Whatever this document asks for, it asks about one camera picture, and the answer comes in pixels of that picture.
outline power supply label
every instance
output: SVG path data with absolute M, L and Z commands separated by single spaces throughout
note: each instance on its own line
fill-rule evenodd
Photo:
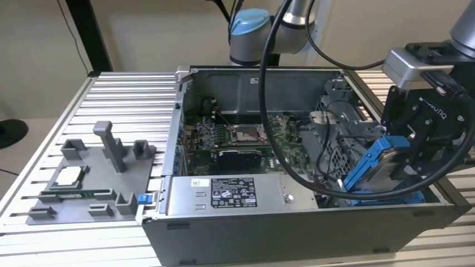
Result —
M 210 206 L 257 207 L 253 178 L 210 179 Z

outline black cable cord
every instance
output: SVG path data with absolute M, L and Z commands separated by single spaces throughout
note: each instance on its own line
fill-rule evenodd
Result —
M 298 120 L 294 123 L 294 128 L 298 129 L 301 126 L 305 126 L 306 124 L 309 124 L 312 121 L 306 118 L 304 120 Z
M 3 169 L 0 169 L 0 171 L 6 172 L 7 174 L 18 176 L 18 174 L 15 172 L 11 172 L 11 171 L 3 170 Z
M 330 180 L 330 181 L 333 181 L 333 182 L 337 182 L 337 179 L 334 179 L 333 177 L 330 177 L 330 176 L 328 175 L 328 172 L 324 172 L 324 171 L 321 170 L 321 168 L 320 168 L 320 161 L 321 161 L 322 155 L 324 155 L 324 153 L 325 153 L 325 151 L 326 151 L 326 146 L 328 146 L 328 142 L 329 142 L 329 134 L 330 134 L 330 124 L 329 124 L 329 118 L 328 118 L 328 111 L 330 111 L 330 110 L 329 110 L 328 108 L 329 108 L 329 106 L 330 106 L 332 103 L 337 103 L 337 102 L 350 104 L 348 101 L 337 99 L 337 100 L 330 101 L 330 102 L 326 104 L 326 106 L 325 106 L 325 108 L 324 108 L 324 110 L 322 110 L 322 112 L 324 112 L 324 114 L 325 114 L 325 119 L 326 119 L 326 123 L 325 123 L 325 137 L 324 137 L 324 143 L 322 143 L 322 145 L 321 145 L 321 150 L 320 150 L 320 153 L 318 153 L 317 163 L 316 163 L 318 173 L 324 176 L 324 178 L 325 178 L 326 180 Z
M 73 31 L 70 30 L 69 23 L 68 23 L 68 19 L 66 19 L 66 16 L 65 16 L 65 14 L 64 14 L 62 6 L 61 6 L 61 4 L 60 4 L 60 0 L 56 0 L 56 3 L 57 3 L 57 5 L 58 5 L 58 10 L 61 11 L 62 19 L 64 19 L 64 22 L 66 23 L 66 27 L 68 27 L 70 36 L 73 37 L 73 40 L 74 40 L 74 46 L 76 46 L 77 55 L 80 56 L 80 60 L 81 60 L 84 69 L 85 69 L 85 71 L 86 71 L 86 74 L 89 74 L 89 70 L 88 70 L 86 64 L 84 63 L 84 59 L 82 59 L 82 56 L 81 56 L 81 53 L 80 53 L 80 47 L 78 47 L 78 45 L 77 45 L 77 39 L 76 39 L 76 36 L 74 36 L 74 34 L 73 34 Z
M 308 5 L 306 8 L 306 14 L 305 14 L 305 33 L 306 33 L 306 39 L 308 39 L 308 43 L 310 44 L 310 46 L 313 47 L 314 51 L 318 53 L 318 55 L 333 65 L 336 65 L 340 68 L 344 68 L 346 70 L 352 70 L 352 71 L 361 71 L 361 70 L 366 70 L 368 68 L 373 68 L 377 67 L 378 65 L 381 65 L 384 63 L 384 60 L 377 61 L 369 65 L 364 65 L 360 67 L 354 67 L 354 66 L 349 66 L 345 65 L 340 62 L 337 62 L 336 60 L 333 60 L 330 57 L 328 57 L 324 52 L 320 50 L 320 48 L 317 47 L 317 45 L 313 42 L 313 38 L 312 38 L 312 34 L 310 34 L 310 26 L 309 26 L 309 17 L 310 17 L 310 11 L 312 11 L 312 6 L 313 6 L 314 0 L 310 0 L 310 3 Z
M 209 104 L 212 105 L 212 100 L 213 100 L 214 98 L 212 97 L 212 96 L 206 96 L 206 97 L 204 97 L 204 98 L 201 98 L 201 103 L 200 103 L 200 115 L 202 115 L 204 114 L 204 102 L 206 101 L 206 100 L 209 100 Z
M 370 135 L 338 135 L 336 136 L 337 139 L 346 139 L 346 138 L 353 138 L 353 139 L 357 139 L 357 138 L 361 138 L 361 139 L 368 139 L 370 138 L 372 136 Z
M 225 10 L 225 6 L 222 4 L 222 1 L 221 0 L 209 0 L 209 1 L 212 1 L 216 4 L 217 8 L 221 11 L 221 14 L 224 16 L 225 21 L 229 23 L 230 22 L 230 16 L 229 16 L 228 11 Z
M 237 12 L 240 10 L 240 8 L 242 7 L 244 4 L 244 0 L 236 0 L 232 2 L 232 8 L 230 8 L 230 22 L 228 25 L 228 43 L 230 43 L 230 30 L 232 30 L 232 24 L 234 23 L 236 20 L 236 15 Z
M 475 101 L 468 96 L 466 93 L 458 93 L 456 97 L 452 98 L 452 101 L 458 102 L 460 106 L 466 109 L 466 118 L 465 118 L 465 138 L 458 146 L 458 150 L 456 151 L 453 157 L 448 160 L 444 166 L 433 172 L 426 178 L 417 181 L 413 185 L 393 191 L 385 191 L 380 193 L 370 194 L 360 194 L 360 193 L 346 193 L 341 191 L 334 191 L 324 188 L 322 186 L 316 185 L 314 183 L 306 181 L 300 175 L 293 171 L 289 164 L 285 161 L 285 157 L 278 149 L 277 143 L 273 139 L 272 127 L 268 122 L 266 117 L 266 105 L 265 105 L 265 70 L 268 65 L 268 56 L 269 51 L 272 49 L 273 38 L 276 35 L 276 31 L 280 27 L 281 18 L 285 14 L 288 6 L 292 0 L 284 0 L 280 6 L 278 12 L 274 16 L 274 21 L 269 30 L 269 34 L 266 36 L 262 53 L 261 53 L 261 61 L 258 67 L 258 111 L 260 111 L 260 119 L 261 124 L 266 134 L 266 140 L 272 147 L 273 154 L 276 159 L 280 161 L 280 165 L 282 169 L 286 171 L 288 175 L 293 178 L 293 180 L 304 186 L 306 189 L 330 197 L 337 197 L 342 199 L 353 199 L 353 200 L 381 200 L 381 199 L 392 199 L 394 197 L 400 197 L 408 195 L 413 192 L 420 191 L 422 188 L 432 185 L 444 175 L 453 169 L 453 167 L 458 164 L 460 159 L 468 153 L 473 143 L 475 143 Z

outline aluminum profile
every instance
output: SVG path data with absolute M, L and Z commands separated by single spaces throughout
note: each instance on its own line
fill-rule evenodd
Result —
M 390 80 L 380 71 L 360 71 L 360 78 L 384 103 Z M 104 73 L 78 92 L 57 129 L 46 137 L 37 159 L 21 172 L 10 201 L 0 217 L 0 266 L 160 266 L 144 231 L 133 221 L 26 226 L 23 213 L 34 205 L 30 197 L 44 189 L 60 162 L 60 145 L 66 137 L 89 135 L 97 118 L 114 122 L 114 136 L 148 139 L 157 147 L 148 190 L 160 188 L 161 162 L 173 106 L 172 73 Z M 475 169 L 448 175 L 449 181 L 475 206 Z M 349 256 L 278 263 L 278 266 L 473 266 L 475 208 L 453 224 L 420 234 L 394 254 Z M 270 267 L 276 264 L 249 264 Z

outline gray fixture base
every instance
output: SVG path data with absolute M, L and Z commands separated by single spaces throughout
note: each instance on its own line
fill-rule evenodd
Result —
M 126 170 L 117 173 L 110 160 L 104 156 L 102 147 L 84 149 L 81 140 L 73 140 L 73 144 L 68 144 L 66 148 L 68 153 L 74 155 L 74 159 L 62 159 L 34 206 L 34 209 L 41 210 L 50 208 L 54 213 L 44 216 L 36 216 L 37 212 L 32 213 L 26 224 L 134 220 L 136 197 L 146 190 L 154 154 L 154 146 L 144 145 L 144 142 L 136 141 L 134 146 L 122 147 Z M 136 155 L 137 146 L 148 150 L 144 153 L 148 157 Z M 70 186 L 57 186 L 56 179 L 60 171 L 69 166 L 81 167 L 80 179 Z M 92 211 L 92 215 L 89 207 L 97 205 L 108 205 L 108 208 L 104 208 L 104 212 Z

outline blue drive bracket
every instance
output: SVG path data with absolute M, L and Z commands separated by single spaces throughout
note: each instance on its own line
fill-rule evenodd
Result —
M 370 191 L 356 191 L 353 193 L 368 194 Z M 356 207 L 362 206 L 378 206 L 378 205 L 394 205 L 394 204 L 418 204 L 424 203 L 424 194 L 417 191 L 412 194 L 408 194 L 402 197 L 386 200 L 350 200 L 350 204 Z
M 398 135 L 384 135 L 374 141 L 368 151 L 344 179 L 344 188 L 349 192 L 364 173 L 378 164 L 378 156 L 388 149 L 406 149 L 410 143 Z

